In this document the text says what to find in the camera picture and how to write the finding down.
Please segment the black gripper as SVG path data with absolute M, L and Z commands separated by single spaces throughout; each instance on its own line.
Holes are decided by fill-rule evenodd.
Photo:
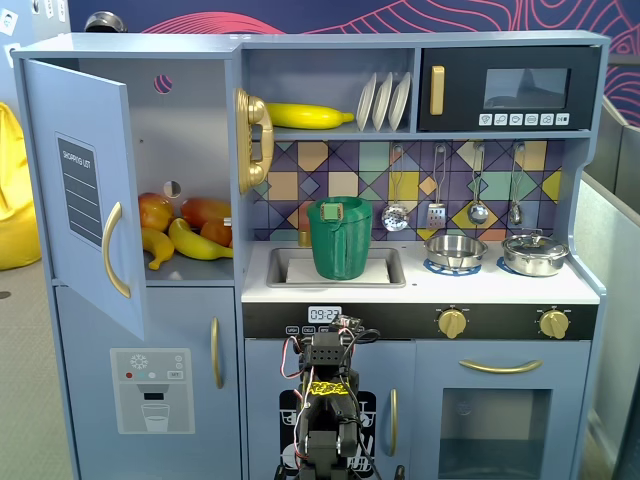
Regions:
M 354 336 L 346 330 L 317 332 L 302 337 L 299 347 L 299 367 L 310 371 L 312 367 L 338 372 L 351 364 Z

